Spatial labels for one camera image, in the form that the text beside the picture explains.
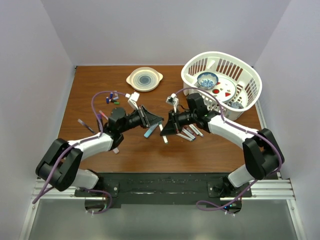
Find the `white marker green cap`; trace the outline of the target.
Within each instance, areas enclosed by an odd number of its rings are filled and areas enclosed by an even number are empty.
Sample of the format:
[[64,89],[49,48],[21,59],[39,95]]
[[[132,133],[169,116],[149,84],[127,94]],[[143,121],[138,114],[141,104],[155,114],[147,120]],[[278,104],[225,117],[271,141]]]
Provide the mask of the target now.
[[183,138],[183,139],[189,141],[189,142],[193,142],[193,141],[194,141],[191,137],[188,137],[188,136],[183,135],[183,134],[181,134],[181,133],[177,133],[176,135],[177,135],[178,137],[180,137],[180,138]]

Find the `pink highlighter pen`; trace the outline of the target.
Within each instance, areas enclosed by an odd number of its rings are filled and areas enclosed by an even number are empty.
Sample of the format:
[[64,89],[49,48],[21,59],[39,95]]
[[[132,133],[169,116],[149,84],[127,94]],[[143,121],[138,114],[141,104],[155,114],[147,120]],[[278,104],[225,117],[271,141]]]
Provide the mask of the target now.
[[109,120],[109,118],[103,113],[103,111],[99,110],[99,113],[101,116],[103,116],[106,120]]

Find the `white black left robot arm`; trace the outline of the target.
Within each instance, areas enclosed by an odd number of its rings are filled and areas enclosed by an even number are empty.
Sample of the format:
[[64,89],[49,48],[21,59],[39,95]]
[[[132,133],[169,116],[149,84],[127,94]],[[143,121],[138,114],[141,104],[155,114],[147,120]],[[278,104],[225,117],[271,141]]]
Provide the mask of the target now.
[[130,114],[124,108],[116,107],[104,124],[102,133],[79,140],[54,140],[35,173],[60,192],[77,187],[85,188],[92,196],[99,196],[104,184],[93,171],[80,169],[81,161],[117,148],[124,139],[124,132],[136,127],[146,129],[163,120],[163,117],[150,113],[143,105]]

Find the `white marker dark blue cap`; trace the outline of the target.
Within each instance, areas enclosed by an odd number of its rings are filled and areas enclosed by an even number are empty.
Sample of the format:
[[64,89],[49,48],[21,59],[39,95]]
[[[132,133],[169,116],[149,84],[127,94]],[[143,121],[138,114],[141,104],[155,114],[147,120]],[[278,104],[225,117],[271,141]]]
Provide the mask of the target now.
[[195,137],[192,133],[190,133],[187,129],[183,128],[183,129],[182,129],[182,132],[183,132],[184,134],[186,134],[188,137],[190,137],[190,138],[192,138],[193,140],[195,140],[196,137]]

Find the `white pen lavender cap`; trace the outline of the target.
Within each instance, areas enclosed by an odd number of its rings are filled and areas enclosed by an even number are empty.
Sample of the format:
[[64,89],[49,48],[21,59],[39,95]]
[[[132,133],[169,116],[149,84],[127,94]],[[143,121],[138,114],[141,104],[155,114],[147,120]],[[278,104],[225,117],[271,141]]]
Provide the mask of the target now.
[[194,127],[194,130],[198,136],[204,137],[204,135],[200,132],[200,130],[197,127]]

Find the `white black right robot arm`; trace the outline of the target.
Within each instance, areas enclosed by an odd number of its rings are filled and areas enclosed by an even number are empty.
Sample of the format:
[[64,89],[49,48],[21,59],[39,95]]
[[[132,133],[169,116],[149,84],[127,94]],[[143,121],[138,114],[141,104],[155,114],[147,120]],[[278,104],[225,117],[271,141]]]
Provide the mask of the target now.
[[278,171],[284,157],[273,133],[264,128],[256,130],[228,120],[218,111],[208,110],[199,93],[187,97],[188,108],[178,111],[179,99],[175,93],[168,96],[166,103],[173,106],[161,136],[180,133],[184,126],[196,124],[207,133],[218,135],[243,150],[244,165],[228,174],[223,180],[223,192],[235,196],[241,186],[254,180],[263,180]]

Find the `white plastic basket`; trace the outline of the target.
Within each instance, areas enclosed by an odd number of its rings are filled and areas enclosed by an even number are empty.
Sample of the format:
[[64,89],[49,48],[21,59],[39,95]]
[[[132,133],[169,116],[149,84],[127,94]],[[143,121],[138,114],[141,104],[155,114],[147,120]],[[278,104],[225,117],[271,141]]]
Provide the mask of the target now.
[[194,56],[181,70],[184,95],[198,92],[209,110],[235,121],[249,110],[262,92],[262,80],[250,65],[230,54],[207,51]]

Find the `blue white bowl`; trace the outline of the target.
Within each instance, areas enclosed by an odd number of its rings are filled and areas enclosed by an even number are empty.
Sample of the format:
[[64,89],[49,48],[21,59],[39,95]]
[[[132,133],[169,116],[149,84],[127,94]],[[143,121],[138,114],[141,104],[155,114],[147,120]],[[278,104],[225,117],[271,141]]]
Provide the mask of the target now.
[[203,72],[197,77],[197,83],[205,89],[212,89],[218,84],[218,76],[212,72]]

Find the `small blue patterned dish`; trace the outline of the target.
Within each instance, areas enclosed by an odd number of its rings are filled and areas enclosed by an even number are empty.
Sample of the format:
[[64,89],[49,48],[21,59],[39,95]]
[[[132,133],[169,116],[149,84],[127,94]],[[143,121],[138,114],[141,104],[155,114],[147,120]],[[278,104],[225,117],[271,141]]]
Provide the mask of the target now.
[[232,107],[233,109],[243,109],[243,108],[244,108],[244,106],[243,106],[240,102],[238,102],[238,101],[233,102],[233,103],[231,104],[231,107]]

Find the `red transparent pen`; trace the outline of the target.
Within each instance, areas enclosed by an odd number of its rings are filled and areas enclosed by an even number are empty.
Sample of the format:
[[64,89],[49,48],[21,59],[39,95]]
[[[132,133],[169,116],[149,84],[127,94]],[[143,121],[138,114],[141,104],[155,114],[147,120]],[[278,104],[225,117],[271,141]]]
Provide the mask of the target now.
[[192,132],[193,135],[195,135],[195,136],[198,135],[197,132],[195,132],[195,131],[193,130],[193,128],[191,128],[190,126],[189,126],[188,128],[190,129],[190,132]]

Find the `black purple highlighter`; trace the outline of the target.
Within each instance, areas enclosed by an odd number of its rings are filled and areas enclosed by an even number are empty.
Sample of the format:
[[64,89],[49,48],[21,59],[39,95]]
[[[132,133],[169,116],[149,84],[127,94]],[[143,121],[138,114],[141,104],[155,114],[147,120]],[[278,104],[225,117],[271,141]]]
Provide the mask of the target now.
[[103,119],[102,119],[102,115],[100,113],[97,114],[97,126],[99,131],[101,131],[101,129],[103,129]]

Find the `white plate red shapes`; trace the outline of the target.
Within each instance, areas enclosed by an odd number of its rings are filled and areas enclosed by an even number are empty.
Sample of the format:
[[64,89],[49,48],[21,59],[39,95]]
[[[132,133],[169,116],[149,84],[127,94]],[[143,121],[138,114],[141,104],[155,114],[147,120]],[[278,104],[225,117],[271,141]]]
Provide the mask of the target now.
[[236,95],[237,88],[231,80],[219,77],[217,85],[213,87],[210,92],[220,102],[227,103]]

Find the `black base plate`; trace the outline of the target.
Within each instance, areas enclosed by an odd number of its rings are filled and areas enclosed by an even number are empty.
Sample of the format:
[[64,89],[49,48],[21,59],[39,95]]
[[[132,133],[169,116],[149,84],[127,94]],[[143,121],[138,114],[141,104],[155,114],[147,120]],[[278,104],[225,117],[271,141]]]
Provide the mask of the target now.
[[237,197],[248,184],[228,190],[226,173],[99,173],[97,190],[122,205],[195,205],[204,200],[218,206]]

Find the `cream plate with spiral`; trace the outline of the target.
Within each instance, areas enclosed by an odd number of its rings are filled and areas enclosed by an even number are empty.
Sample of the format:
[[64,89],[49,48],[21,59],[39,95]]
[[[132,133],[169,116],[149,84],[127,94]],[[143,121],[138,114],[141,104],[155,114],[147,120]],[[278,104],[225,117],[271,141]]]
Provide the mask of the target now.
[[158,87],[163,75],[151,67],[139,67],[127,78],[126,83],[138,92],[150,92]]

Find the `light blue highlighter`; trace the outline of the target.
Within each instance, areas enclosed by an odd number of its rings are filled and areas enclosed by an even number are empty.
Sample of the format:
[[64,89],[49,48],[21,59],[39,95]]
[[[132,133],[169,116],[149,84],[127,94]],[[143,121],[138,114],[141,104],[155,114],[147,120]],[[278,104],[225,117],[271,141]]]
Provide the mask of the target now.
[[145,133],[144,133],[144,137],[145,138],[149,138],[150,135],[153,133],[153,131],[155,130],[156,126],[151,126]]

